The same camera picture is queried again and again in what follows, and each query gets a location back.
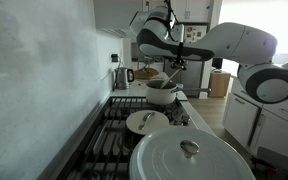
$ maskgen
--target stove knob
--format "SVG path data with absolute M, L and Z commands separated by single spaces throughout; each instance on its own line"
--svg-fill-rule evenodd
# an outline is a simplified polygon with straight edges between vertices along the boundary
M 174 121 L 174 125 L 175 126 L 182 126 L 183 125 L 183 121 Z
M 188 124 L 190 123 L 190 120 L 191 120 L 190 116 L 188 116 L 188 115 L 182 116 L 182 121 L 183 121 L 184 126 L 188 126 Z

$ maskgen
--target kitchen counter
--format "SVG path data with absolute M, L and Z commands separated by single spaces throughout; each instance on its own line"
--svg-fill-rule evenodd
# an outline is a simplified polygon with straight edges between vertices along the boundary
M 166 79 L 168 76 L 164 72 L 160 72 L 154 79 Z M 146 94 L 146 83 L 147 81 L 135 80 L 130 85 L 130 88 L 125 90 L 116 89 L 111 92 L 109 96 L 145 96 Z M 204 119 L 198 114 L 198 112 L 194 109 L 191 103 L 188 102 L 186 95 L 179 91 L 177 92 L 177 99 L 181 102 L 185 111 L 191 117 L 191 123 L 195 125 L 196 128 L 201 129 L 205 132 L 208 132 L 212 135 L 215 135 L 211 128 L 206 124 Z

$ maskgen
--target white cabinet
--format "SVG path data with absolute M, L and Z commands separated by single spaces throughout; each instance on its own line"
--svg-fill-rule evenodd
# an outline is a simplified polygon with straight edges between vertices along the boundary
M 210 0 L 171 0 L 179 22 L 208 22 L 210 3 Z
M 243 99 L 246 99 L 247 101 L 251 102 L 252 104 L 255 104 L 258 107 L 262 107 L 263 106 L 263 103 L 255 101 L 253 98 L 251 98 L 246 93 L 245 89 L 242 87 L 240 81 L 237 78 L 234 78 L 231 92 L 236 94 L 237 96 L 243 98 Z
M 119 37 L 133 37 L 129 24 L 137 11 L 143 10 L 142 0 L 94 0 L 96 28 Z
M 257 155 L 259 147 L 288 157 L 288 121 L 263 110 L 251 143 L 252 154 Z
M 243 146 L 247 147 L 259 107 L 234 94 L 229 94 L 223 126 Z
M 164 0 L 143 0 L 143 11 L 150 11 L 158 6 L 166 6 Z

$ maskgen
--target pot lid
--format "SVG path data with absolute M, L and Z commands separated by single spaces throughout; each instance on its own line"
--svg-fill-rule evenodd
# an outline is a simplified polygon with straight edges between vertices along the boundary
M 133 179 L 255 179 L 230 145 L 189 127 L 172 126 L 146 135 L 132 153 L 131 166 Z
M 137 111 L 126 119 L 127 128 L 140 135 L 146 135 L 168 125 L 169 120 L 164 114 L 152 110 Z

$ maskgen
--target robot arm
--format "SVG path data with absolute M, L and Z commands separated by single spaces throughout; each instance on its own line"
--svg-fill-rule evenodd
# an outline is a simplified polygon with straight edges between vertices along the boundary
M 232 60 L 240 64 L 238 79 L 252 98 L 266 104 L 288 99 L 288 63 L 280 67 L 271 62 L 277 45 L 274 36 L 249 26 L 223 23 L 199 41 L 185 44 L 181 28 L 169 13 L 168 7 L 161 6 L 135 14 L 130 29 L 143 54 L 175 59 L 180 65 L 183 59 Z

